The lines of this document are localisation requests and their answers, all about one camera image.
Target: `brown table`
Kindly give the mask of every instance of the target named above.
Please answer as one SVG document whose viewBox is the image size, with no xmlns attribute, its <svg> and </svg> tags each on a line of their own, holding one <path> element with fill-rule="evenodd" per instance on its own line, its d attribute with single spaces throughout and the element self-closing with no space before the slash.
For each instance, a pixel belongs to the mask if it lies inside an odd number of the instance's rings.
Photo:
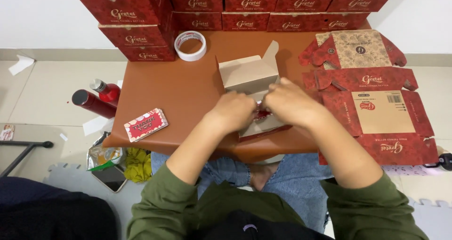
<svg viewBox="0 0 452 240">
<path fill-rule="evenodd" d="M 366 22 L 362 29 L 370 29 L 369 24 Z M 198 61 L 129 62 L 112 134 L 104 141 L 104 145 L 133 146 L 172 154 L 224 93 L 221 77 L 216 70 L 215 56 L 219 62 L 257 54 L 262 57 L 271 41 L 275 40 L 279 43 L 276 60 L 280 76 L 303 86 L 300 73 L 308 72 L 312 66 L 301 66 L 298 54 L 315 39 L 316 33 L 202 32 L 207 41 L 207 53 Z M 123 124 L 154 108 L 163 110 L 169 126 L 130 143 Z M 229 156 L 253 163 L 278 154 L 316 151 L 317 147 L 309 134 L 293 127 L 242 143 L 238 143 L 231 134 L 223 139 L 212 158 Z"/>
</svg>

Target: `hand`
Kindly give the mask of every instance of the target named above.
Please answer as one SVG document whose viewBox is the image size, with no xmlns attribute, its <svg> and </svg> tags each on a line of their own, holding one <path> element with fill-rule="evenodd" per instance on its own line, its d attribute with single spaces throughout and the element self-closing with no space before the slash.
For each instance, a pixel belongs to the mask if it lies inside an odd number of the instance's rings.
<svg viewBox="0 0 452 240">
<path fill-rule="evenodd" d="M 203 120 L 226 135 L 250 125 L 256 108 L 253 98 L 244 93 L 229 92 L 218 100 Z"/>
<path fill-rule="evenodd" d="M 303 128 L 315 126 L 322 116 L 329 114 L 324 106 L 285 77 L 280 84 L 270 84 L 263 105 L 280 121 Z"/>
</svg>

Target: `red water bottle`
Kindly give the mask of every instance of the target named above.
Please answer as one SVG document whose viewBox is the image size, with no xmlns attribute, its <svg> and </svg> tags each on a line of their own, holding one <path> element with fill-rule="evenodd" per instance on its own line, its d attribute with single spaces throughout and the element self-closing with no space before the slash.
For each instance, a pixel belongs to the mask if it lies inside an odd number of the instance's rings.
<svg viewBox="0 0 452 240">
<path fill-rule="evenodd" d="M 106 84 L 104 81 L 95 78 L 89 87 L 99 93 L 99 98 L 103 102 L 117 107 L 121 88 L 115 84 Z"/>
<path fill-rule="evenodd" d="M 116 107 L 101 101 L 94 93 L 87 90 L 76 91 L 72 95 L 72 103 L 107 119 L 116 115 Z"/>
</svg>

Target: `sleeve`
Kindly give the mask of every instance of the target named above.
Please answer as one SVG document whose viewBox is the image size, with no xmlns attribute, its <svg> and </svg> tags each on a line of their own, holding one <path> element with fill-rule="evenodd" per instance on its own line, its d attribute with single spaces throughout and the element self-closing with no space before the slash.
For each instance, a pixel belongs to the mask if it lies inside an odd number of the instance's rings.
<svg viewBox="0 0 452 240">
<path fill-rule="evenodd" d="M 141 202 L 132 206 L 127 239 L 184 239 L 197 201 L 196 186 L 184 183 L 163 164 L 141 192 Z"/>
<path fill-rule="evenodd" d="M 415 225 L 408 198 L 383 174 L 373 185 L 345 189 L 335 179 L 321 181 L 336 240 L 428 240 Z"/>
</svg>

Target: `roll of tape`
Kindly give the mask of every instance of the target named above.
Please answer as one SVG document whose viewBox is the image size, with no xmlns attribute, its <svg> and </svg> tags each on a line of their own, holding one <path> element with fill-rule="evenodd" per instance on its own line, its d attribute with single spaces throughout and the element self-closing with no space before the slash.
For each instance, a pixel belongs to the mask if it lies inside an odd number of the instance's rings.
<svg viewBox="0 0 452 240">
<path fill-rule="evenodd" d="M 195 53 L 184 53 L 180 51 L 180 46 L 187 40 L 198 40 L 202 43 L 202 46 L 200 48 L 200 50 L 198 50 Z M 186 31 L 183 32 L 181 34 L 179 34 L 179 36 L 177 36 L 176 41 L 174 41 L 174 48 L 176 49 L 176 52 L 178 54 L 178 56 L 187 62 L 193 62 L 196 60 L 201 59 L 207 51 L 207 46 L 206 46 L 206 38 L 204 38 L 204 36 L 200 33 L 198 33 L 197 31 Z"/>
</svg>

